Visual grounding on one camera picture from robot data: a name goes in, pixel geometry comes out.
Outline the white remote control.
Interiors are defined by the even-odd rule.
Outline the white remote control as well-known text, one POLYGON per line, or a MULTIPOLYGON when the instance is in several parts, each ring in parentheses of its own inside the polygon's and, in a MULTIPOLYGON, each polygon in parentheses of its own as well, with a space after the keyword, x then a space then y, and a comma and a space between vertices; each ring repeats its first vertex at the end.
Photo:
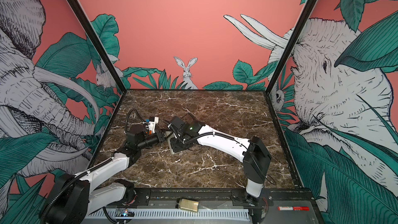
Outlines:
POLYGON ((170 152, 171 152, 172 155, 174 155, 175 153, 174 153, 174 150, 173 150, 173 147, 172 147, 171 139, 173 139, 175 136, 174 136, 172 131, 165 131, 164 135, 165 135, 165 140, 167 141, 167 144, 169 146, 170 152))

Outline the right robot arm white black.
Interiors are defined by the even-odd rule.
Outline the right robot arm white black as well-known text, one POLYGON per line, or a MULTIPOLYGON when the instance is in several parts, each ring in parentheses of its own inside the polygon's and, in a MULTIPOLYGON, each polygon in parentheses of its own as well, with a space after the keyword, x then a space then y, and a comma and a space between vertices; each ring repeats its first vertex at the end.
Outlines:
POLYGON ((177 116, 173 117, 167 127, 172 132, 168 141, 172 153, 187 150, 194 144, 222 151, 243 164, 247 177, 247 195, 255 199, 261 196, 272 158, 260 138, 238 138, 196 119, 188 123, 177 116))

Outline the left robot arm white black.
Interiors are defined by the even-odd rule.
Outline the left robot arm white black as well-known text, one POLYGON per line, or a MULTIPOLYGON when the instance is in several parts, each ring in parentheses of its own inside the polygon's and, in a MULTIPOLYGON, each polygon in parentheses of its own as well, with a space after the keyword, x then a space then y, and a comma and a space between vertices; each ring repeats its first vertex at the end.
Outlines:
POLYGON ((122 147, 114 155, 75 175, 64 174, 56 180, 39 217, 42 224, 79 224, 88 215, 118 202, 130 206, 137 200, 134 184, 118 179, 109 186, 100 185, 115 174, 134 165, 142 149, 166 141, 165 132, 130 130, 122 147))

